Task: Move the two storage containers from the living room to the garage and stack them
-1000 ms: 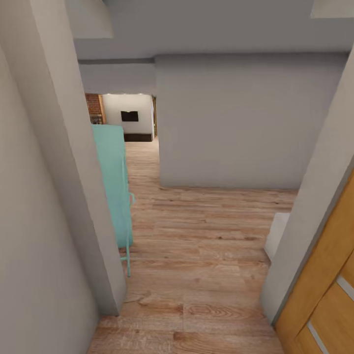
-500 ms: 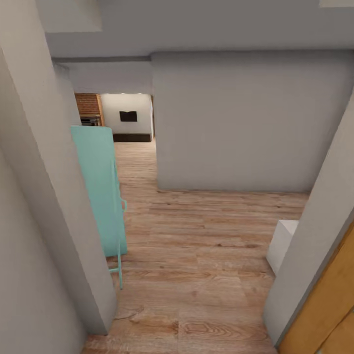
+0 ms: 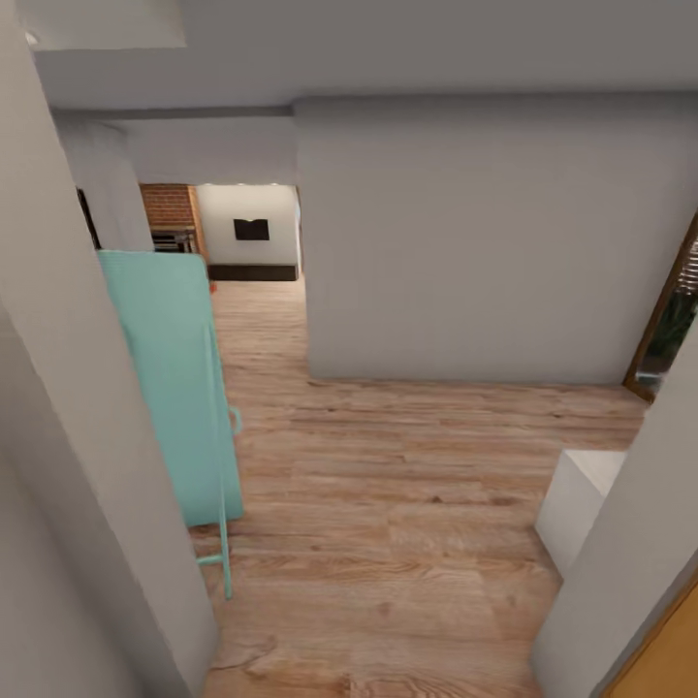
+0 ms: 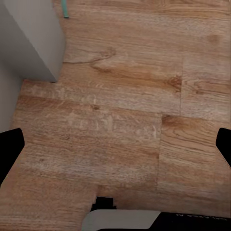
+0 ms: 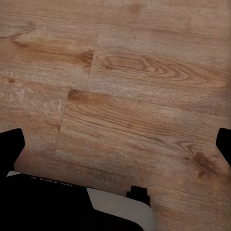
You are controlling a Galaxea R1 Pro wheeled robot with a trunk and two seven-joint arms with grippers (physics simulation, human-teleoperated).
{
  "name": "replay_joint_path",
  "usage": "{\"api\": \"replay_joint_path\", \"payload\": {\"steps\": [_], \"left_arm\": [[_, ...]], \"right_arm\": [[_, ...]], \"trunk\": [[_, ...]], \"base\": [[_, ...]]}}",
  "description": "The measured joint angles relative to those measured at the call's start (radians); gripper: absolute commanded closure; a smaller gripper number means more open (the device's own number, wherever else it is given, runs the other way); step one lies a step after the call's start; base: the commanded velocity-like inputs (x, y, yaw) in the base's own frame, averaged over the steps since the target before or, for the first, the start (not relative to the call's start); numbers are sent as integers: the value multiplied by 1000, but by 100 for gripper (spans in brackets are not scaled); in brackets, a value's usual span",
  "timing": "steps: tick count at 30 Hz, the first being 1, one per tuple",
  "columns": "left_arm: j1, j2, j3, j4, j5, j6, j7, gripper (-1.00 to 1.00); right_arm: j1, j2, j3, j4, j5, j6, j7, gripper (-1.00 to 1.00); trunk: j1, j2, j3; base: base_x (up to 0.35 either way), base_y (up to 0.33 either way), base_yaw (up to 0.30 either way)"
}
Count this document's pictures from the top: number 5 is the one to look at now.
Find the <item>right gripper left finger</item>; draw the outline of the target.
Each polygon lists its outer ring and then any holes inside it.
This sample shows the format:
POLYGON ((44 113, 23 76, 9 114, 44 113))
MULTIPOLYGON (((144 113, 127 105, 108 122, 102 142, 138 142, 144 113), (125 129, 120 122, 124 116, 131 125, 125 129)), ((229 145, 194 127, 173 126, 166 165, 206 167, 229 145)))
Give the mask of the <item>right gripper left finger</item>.
POLYGON ((20 128, 0 133, 0 186, 24 147, 25 139, 20 128))

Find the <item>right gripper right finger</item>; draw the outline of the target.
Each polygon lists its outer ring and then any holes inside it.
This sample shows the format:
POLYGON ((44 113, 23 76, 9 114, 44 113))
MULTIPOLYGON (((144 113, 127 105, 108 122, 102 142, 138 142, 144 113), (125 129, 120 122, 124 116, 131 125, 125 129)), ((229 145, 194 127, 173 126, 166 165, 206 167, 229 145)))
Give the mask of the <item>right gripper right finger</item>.
POLYGON ((231 130, 220 128, 218 131, 216 146, 231 166, 231 130))

